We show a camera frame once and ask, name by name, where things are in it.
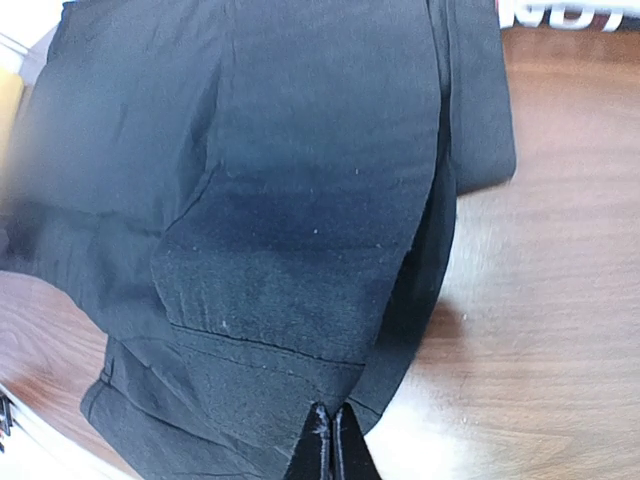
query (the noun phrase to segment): wood grain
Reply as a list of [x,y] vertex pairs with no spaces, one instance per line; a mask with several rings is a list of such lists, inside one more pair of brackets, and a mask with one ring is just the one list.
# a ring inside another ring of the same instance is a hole
[[106,343],[65,294],[40,280],[0,272],[0,383],[53,428],[131,475],[79,410],[102,370]]
[[[387,480],[640,478],[640,36],[513,30],[519,168],[460,200],[449,273],[369,442]],[[77,411],[104,338],[0,275],[0,382],[113,463]]]

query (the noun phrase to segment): seam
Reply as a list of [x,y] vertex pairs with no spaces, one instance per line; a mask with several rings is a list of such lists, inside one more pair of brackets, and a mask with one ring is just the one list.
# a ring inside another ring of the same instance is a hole
[[96,402],[98,401],[98,397],[100,395],[102,395],[102,392],[104,391],[104,389],[107,388],[107,384],[100,381],[100,387],[98,388],[98,391],[93,395],[93,398],[91,399],[91,404],[89,404],[89,408],[87,409],[87,421],[91,422],[91,418],[93,416],[93,407],[95,406]]
[[270,344],[270,343],[266,343],[266,342],[260,342],[258,340],[252,340],[252,339],[246,339],[246,338],[235,338],[235,337],[231,337],[229,335],[224,335],[221,333],[213,333],[213,332],[207,332],[205,330],[197,330],[194,328],[189,328],[189,327],[184,327],[181,325],[175,325],[175,324],[171,324],[171,327],[174,328],[175,330],[182,332],[184,334],[187,335],[192,335],[194,337],[204,337],[206,339],[206,337],[212,337],[212,339],[216,339],[216,340],[221,340],[224,341],[226,343],[232,344],[244,344],[245,346],[250,346],[252,348],[255,348],[257,350],[262,350],[262,351],[267,351],[267,352],[273,352],[274,350],[277,351],[280,354],[284,354],[286,356],[292,356],[292,357],[302,357],[302,358],[306,358],[309,360],[314,360],[314,361],[319,361],[319,362],[323,362],[326,363],[328,365],[331,366],[341,366],[341,367],[348,367],[348,368],[352,368],[352,369],[360,369],[364,367],[364,363],[357,363],[357,362],[346,362],[346,361],[340,361],[340,360],[329,360],[326,358],[322,358],[322,357],[318,357],[316,355],[310,355],[308,353],[304,353],[304,352],[299,352],[297,350],[293,350],[290,348],[286,348],[286,347],[282,347],[280,345],[274,345],[274,344]]
[[213,354],[213,353],[211,353],[211,352],[205,352],[205,351],[202,351],[202,350],[199,350],[199,349],[197,349],[197,348],[190,347],[190,346],[187,346],[187,345],[182,345],[182,348],[186,348],[187,350],[191,350],[191,351],[194,351],[194,352],[198,352],[198,353],[200,353],[200,354],[202,354],[202,355],[207,355],[207,356],[209,356],[209,357],[213,357],[213,358],[218,359],[218,360],[221,360],[221,361],[223,361],[223,362],[232,363],[232,364],[234,364],[234,365],[240,365],[241,367],[253,368],[253,369],[255,369],[255,370],[270,370],[270,371],[272,371],[272,372],[278,372],[278,373],[281,373],[281,374],[283,374],[283,375],[286,375],[287,377],[297,378],[298,380],[302,380],[304,383],[306,383],[307,385],[309,385],[311,388],[313,388],[313,389],[314,389],[317,393],[319,393],[319,394],[326,395],[326,396],[328,396],[328,397],[332,397],[332,398],[336,398],[336,399],[342,399],[342,395],[335,395],[335,394],[332,394],[332,393],[326,392],[326,391],[324,391],[324,390],[322,390],[322,389],[318,388],[318,385],[316,385],[315,383],[313,383],[311,380],[309,380],[309,379],[307,379],[307,378],[304,378],[304,377],[303,377],[303,376],[301,376],[301,375],[296,375],[295,373],[293,373],[293,372],[291,372],[291,371],[288,371],[288,372],[287,372],[287,371],[284,371],[284,370],[280,370],[280,369],[278,369],[278,368],[272,368],[272,367],[266,367],[266,368],[264,368],[264,367],[259,366],[259,365],[252,365],[251,363],[238,362],[237,360],[232,360],[232,359],[230,359],[230,358],[226,358],[226,357],[223,357],[223,356],[221,356],[221,355],[215,355],[215,354]]

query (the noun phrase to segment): black fabric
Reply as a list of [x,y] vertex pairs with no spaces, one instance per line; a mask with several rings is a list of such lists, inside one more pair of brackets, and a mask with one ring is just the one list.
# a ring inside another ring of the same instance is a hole
[[109,334],[82,410],[143,478],[280,479],[315,402],[377,422],[456,191],[514,164],[497,20],[457,8],[66,4],[0,179],[0,266]]

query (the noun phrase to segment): wooden surface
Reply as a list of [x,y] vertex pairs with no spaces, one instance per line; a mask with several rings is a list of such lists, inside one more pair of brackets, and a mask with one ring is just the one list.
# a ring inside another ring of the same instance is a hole
[[[519,167],[461,199],[442,301],[370,445],[386,480],[640,478],[640,34],[505,35]],[[0,382],[77,412],[104,338],[0,276]]]

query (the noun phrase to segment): wooden table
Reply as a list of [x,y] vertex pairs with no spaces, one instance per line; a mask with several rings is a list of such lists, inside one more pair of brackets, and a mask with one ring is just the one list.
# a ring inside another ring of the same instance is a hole
[[[387,480],[640,477],[640,35],[510,31],[519,153],[464,197],[442,301],[369,436]],[[90,451],[103,335],[0,275],[0,382]]]

